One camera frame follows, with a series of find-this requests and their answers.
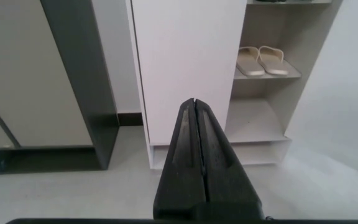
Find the slipper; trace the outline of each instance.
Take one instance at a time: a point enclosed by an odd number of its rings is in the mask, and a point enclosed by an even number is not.
[[[265,70],[258,63],[259,51],[256,47],[240,47],[236,67],[243,75],[264,75]]]
[[[283,64],[284,52],[273,47],[259,47],[259,63],[267,73],[272,75],[288,75],[288,69]]]

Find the gray floor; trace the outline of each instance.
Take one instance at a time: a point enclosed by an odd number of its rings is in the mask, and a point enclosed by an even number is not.
[[[280,166],[246,167],[266,215],[358,218],[358,172],[292,145]],[[123,127],[108,171],[0,175],[0,224],[24,217],[152,218],[159,182],[143,127]]]

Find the wardrobe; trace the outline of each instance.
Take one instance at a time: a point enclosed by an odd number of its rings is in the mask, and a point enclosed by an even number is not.
[[[0,174],[107,169],[118,120],[91,1],[0,1]]]

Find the white shelf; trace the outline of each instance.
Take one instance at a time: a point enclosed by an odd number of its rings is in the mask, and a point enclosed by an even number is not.
[[[278,164],[288,151],[291,141],[234,143],[232,148],[241,165]],[[152,169],[162,170],[169,146],[154,146]]]
[[[169,146],[152,146],[153,167],[152,169],[163,169],[167,158]]]
[[[225,133],[230,143],[287,140],[265,99],[231,100]]]
[[[282,161],[291,141],[249,142],[232,144],[241,165],[278,164]]]
[[[329,4],[332,0],[287,0],[285,2],[261,2],[248,0],[247,4]]]
[[[271,75],[266,73],[265,75],[261,76],[254,76],[254,77],[248,77],[243,75],[240,70],[236,68],[236,71],[234,72],[234,79],[265,79],[265,78],[299,78],[301,77],[301,73],[298,72],[296,68],[294,68],[292,65],[290,65],[286,60],[283,61],[283,64],[288,68],[289,74],[288,75]]]

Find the shoe rack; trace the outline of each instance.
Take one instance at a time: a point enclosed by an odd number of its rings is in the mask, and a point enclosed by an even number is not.
[[[284,53],[288,75],[234,73],[226,136],[243,165],[280,162],[286,130],[329,32],[338,1],[248,1],[240,47],[267,45]]]

